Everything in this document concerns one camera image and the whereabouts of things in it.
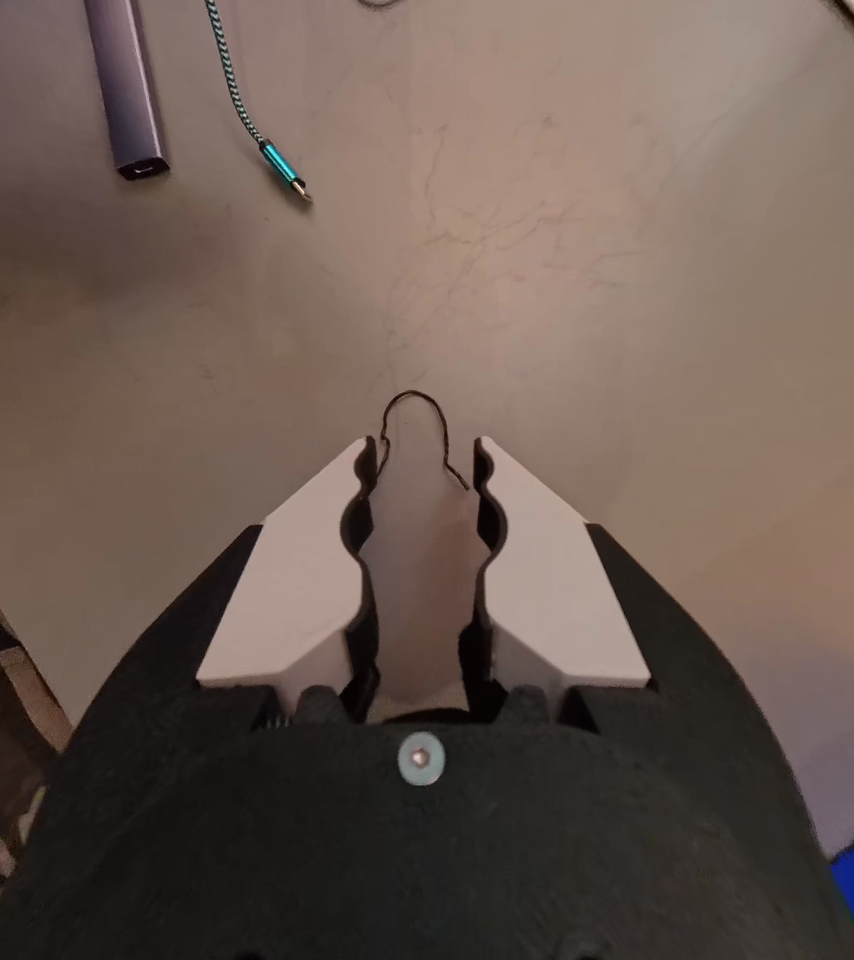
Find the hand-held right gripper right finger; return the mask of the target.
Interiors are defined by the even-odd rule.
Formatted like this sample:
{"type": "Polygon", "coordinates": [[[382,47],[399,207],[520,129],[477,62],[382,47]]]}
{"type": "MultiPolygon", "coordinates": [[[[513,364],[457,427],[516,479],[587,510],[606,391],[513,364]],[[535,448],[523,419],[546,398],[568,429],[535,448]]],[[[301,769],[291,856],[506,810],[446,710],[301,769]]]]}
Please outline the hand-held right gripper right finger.
{"type": "Polygon", "coordinates": [[[560,712],[580,687],[641,690],[651,673],[587,520],[492,438],[474,443],[478,536],[488,555],[458,639],[468,709],[516,688],[560,712]]]}

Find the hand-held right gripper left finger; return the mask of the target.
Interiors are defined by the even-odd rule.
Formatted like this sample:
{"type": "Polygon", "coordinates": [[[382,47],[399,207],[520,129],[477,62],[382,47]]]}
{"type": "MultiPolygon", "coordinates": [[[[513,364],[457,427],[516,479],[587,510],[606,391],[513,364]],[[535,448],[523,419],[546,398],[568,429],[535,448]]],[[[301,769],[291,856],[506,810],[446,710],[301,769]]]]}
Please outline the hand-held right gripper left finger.
{"type": "Polygon", "coordinates": [[[361,547],[373,531],[373,438],[353,441],[272,511],[196,671],[204,688],[266,686],[286,714],[311,687],[365,719],[379,626],[361,547]]]}

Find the black twist tie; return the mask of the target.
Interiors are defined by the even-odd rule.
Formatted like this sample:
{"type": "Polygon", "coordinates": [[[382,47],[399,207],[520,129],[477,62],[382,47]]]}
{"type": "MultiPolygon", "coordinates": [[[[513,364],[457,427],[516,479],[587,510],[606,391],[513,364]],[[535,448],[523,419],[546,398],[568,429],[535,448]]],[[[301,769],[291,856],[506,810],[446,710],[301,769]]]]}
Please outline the black twist tie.
{"type": "Polygon", "coordinates": [[[425,402],[432,407],[433,412],[436,414],[441,427],[442,445],[443,445],[443,457],[442,457],[443,468],[448,474],[454,477],[458,485],[461,486],[461,488],[464,491],[469,492],[471,490],[471,485],[466,481],[463,475],[453,467],[453,465],[450,462],[450,432],[449,432],[448,421],[443,409],[431,395],[416,389],[404,390],[400,393],[397,393],[385,405],[385,409],[383,411],[382,420],[381,420],[381,430],[378,438],[383,448],[383,451],[382,451],[383,455],[377,465],[376,477],[380,478],[381,475],[383,474],[384,469],[389,461],[389,457],[391,453],[392,444],[387,433],[389,416],[392,413],[392,411],[401,402],[410,400],[410,399],[425,402]]]}

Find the grey usb hub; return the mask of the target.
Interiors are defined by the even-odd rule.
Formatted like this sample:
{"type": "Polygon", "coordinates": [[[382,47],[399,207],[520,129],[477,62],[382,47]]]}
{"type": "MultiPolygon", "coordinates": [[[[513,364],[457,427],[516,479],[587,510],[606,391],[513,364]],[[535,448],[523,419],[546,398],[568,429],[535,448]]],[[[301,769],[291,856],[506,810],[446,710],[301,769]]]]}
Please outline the grey usb hub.
{"type": "Polygon", "coordinates": [[[169,173],[164,130],[136,1],[85,1],[115,169],[129,182],[169,173]]]}

